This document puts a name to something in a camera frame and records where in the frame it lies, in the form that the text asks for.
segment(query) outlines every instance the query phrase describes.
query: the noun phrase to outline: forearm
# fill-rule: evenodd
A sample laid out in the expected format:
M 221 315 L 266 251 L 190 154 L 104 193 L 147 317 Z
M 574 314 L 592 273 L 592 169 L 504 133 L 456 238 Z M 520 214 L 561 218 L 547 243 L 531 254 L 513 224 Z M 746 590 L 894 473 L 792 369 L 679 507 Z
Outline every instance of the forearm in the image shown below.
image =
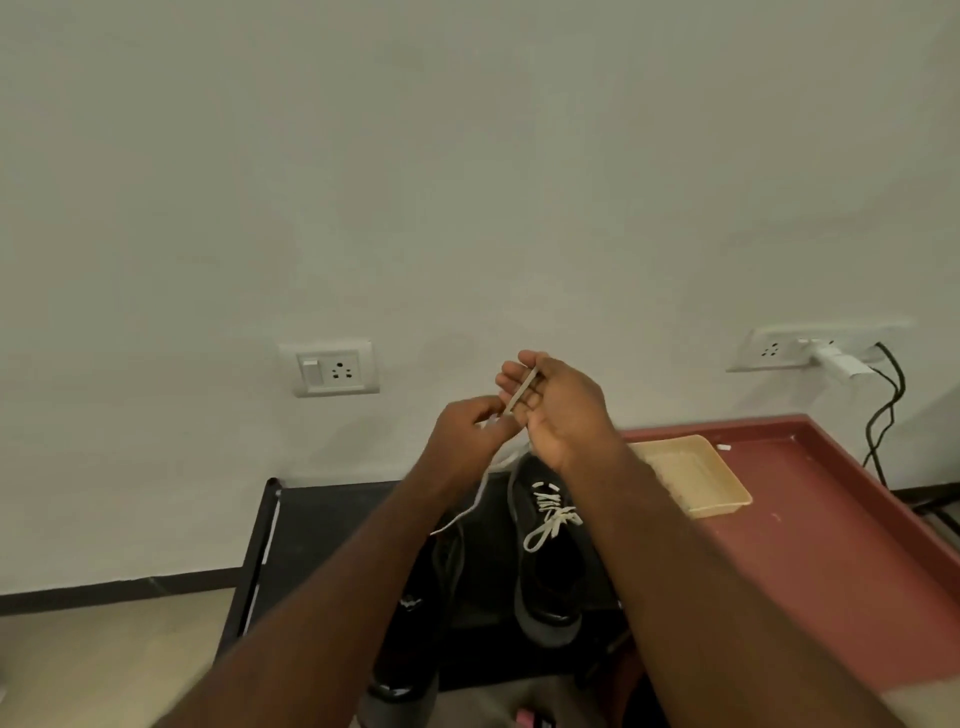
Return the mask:
M 677 726 L 899 726 L 691 523 L 620 443 L 564 479 Z
M 347 726 L 444 499 L 411 473 L 159 725 Z

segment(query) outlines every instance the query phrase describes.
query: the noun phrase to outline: shoelace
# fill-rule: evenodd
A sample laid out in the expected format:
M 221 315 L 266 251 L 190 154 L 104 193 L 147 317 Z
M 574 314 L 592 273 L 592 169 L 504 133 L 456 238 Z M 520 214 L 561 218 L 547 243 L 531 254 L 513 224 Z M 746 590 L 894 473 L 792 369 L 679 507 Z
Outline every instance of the shoelace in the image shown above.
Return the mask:
M 523 393 L 526 392 L 527 389 L 530 387 L 530 385 L 534 383 L 534 379 L 537 378 L 537 373 L 539 371 L 540 369 L 538 367 L 534 367 L 533 369 L 530 370 L 530 374 L 528 374 L 527 378 L 523 380 L 523 383 L 520 385 L 520 388 L 516 390 L 516 393 L 512 397 L 510 397 L 510 401 L 507 402 L 507 406 L 504 407 L 503 409 L 504 415 L 509 415 L 511 412 L 514 411 L 514 405 L 516 405 L 516 403 L 520 401 L 520 398 L 523 396 Z M 496 422 L 496 419 L 494 417 L 491 417 L 489 420 L 483 423 L 483 427 L 486 427 L 491 422 Z M 473 498 L 472 505 L 466 511 L 461 511 L 455 517 L 450 519 L 450 522 L 447 525 L 445 525 L 443 528 L 438 528 L 436 531 L 431 531 L 430 535 L 436 536 L 438 533 L 441 533 L 442 531 L 446 531 L 451 525 L 459 521 L 467 513 L 471 513 L 473 510 L 475 510 L 476 507 L 480 505 L 480 501 L 483 499 L 483 492 L 487 490 L 487 481 L 490 480 L 490 473 L 493 473 L 495 471 L 502 471 L 510 467 L 516 462 L 516 460 L 519 458 L 521 454 L 523 454 L 523 450 L 518 450 L 517 452 L 512 453 L 511 455 L 507 456 L 503 460 L 500 460 L 499 462 L 496 462 L 490 465 L 490 467 L 487 468 L 486 471 L 483 473 L 483 477 L 480 478 L 480 487 L 477 488 L 477 495 Z
M 543 517 L 543 523 L 528 533 L 527 537 L 523 539 L 523 550 L 528 553 L 540 550 L 540 547 L 546 543 L 547 539 L 557 538 L 557 534 L 560 533 L 560 528 L 564 523 L 583 525 L 583 519 L 581 519 L 580 514 L 577 513 L 577 506 L 561 506 L 560 488 L 556 485 L 540 481 L 534 483 L 532 487 L 539 488 L 544 485 L 548 486 L 550 491 L 535 490 L 534 496 L 537 498 L 537 510 L 546 515 Z M 530 546 L 530 541 L 538 534 L 540 535 L 540 539 Z

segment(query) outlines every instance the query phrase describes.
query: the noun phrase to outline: black cable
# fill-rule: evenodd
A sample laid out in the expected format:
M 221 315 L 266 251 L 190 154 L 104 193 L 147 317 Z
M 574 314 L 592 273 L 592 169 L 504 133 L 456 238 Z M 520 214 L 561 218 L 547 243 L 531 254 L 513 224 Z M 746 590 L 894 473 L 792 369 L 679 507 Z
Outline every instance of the black cable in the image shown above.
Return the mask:
M 877 448 L 880 447 L 880 443 L 883 441 L 883 436 L 887 433 L 887 430 L 889 430 L 894 424 L 894 421 L 895 421 L 894 405 L 896 405 L 897 402 L 902 400 L 903 395 L 906 394 L 906 375 L 903 373 L 903 369 L 900 368 L 900 364 L 897 361 L 897 359 L 894 357 L 893 353 L 889 349 L 887 349 L 882 342 L 879 342 L 879 341 L 876 342 L 876 347 L 883 352 L 883 354 L 887 357 L 887 359 L 890 360 L 890 363 L 893 365 L 894 370 L 897 372 L 897 380 L 899 384 L 895 384 L 893 379 L 885 375 L 883 372 L 880 372 L 879 370 L 874 369 L 875 372 L 883 376 L 883 378 L 885 378 L 887 381 L 889 381 L 893 385 L 894 395 L 888 402 L 886 402 L 882 407 L 880 407 L 874 413 L 874 416 L 871 417 L 870 420 L 867 422 L 865 435 L 867 438 L 867 445 L 870 447 L 870 450 L 867 452 L 867 456 L 863 459 L 862 465 L 864 468 L 866 468 L 867 463 L 870 462 L 871 459 L 873 459 L 874 469 L 876 470 L 877 479 L 881 483 L 883 483 L 885 487 L 889 488 L 890 486 L 887 485 L 887 478 L 883 472 L 883 467 L 880 465 L 880 457 L 877 454 L 876 450 Z M 888 410 L 890 412 L 890 423 L 883 428 L 883 431 L 880 432 L 879 438 L 877 438 L 876 442 L 874 442 L 874 425 L 876 424 L 876 421 L 883 416 L 883 413 L 887 412 Z
M 891 379 L 890 377 L 888 377 L 886 374 L 884 374 L 884 373 L 883 373 L 881 370 L 879 370 L 877 367 L 871 367 L 871 369 L 873 369 L 877 374 L 879 374 L 879 375 L 882 376 L 884 379 L 886 379 L 887 381 L 890 382 L 890 386 L 894 388 L 894 395 L 900 390 L 900 388 L 897 386 L 897 383 L 896 383 L 893 379 Z M 885 426 L 885 427 L 880 431 L 880 436 L 876 438 L 876 447 L 877 447 L 877 449 L 880 448 L 880 443 L 883 442 L 883 436 L 884 436 L 885 434 L 887 434 L 887 430 L 889 430 L 892 426 L 894 426 L 894 425 L 897 423 L 897 416 L 894 414 L 894 407 L 893 407 L 893 405 L 890 404 L 890 402 L 887 402 L 884 406 L 890 408 L 890 422 L 887 423 L 887 426 Z

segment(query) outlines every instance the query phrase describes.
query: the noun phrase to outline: light switch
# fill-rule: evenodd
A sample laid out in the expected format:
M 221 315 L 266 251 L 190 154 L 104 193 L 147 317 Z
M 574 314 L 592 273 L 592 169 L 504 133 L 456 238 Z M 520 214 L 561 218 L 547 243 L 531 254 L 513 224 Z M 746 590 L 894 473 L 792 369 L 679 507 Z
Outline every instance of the light switch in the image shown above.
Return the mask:
M 324 386 L 324 372 L 320 366 L 320 359 L 316 357 L 300 358 L 300 374 L 303 376 L 303 382 L 307 389 Z

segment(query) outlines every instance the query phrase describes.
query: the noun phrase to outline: switch plate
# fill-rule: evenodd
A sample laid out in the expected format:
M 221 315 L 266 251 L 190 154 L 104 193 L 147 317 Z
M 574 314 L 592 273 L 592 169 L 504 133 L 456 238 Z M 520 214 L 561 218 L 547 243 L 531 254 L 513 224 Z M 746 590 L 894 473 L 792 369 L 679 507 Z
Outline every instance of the switch plate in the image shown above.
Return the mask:
M 896 351 L 902 346 L 910 319 L 889 319 L 875 322 L 832 324 L 776 324 L 759 327 L 747 334 L 728 372 L 751 372 L 765 369 L 796 369 L 810 366 L 810 352 L 802 339 L 820 339 L 843 353 L 856 356 L 868 364 L 883 361 L 876 346 L 881 341 Z
M 280 363 L 297 397 L 335 397 L 380 391 L 367 339 L 280 344 Z

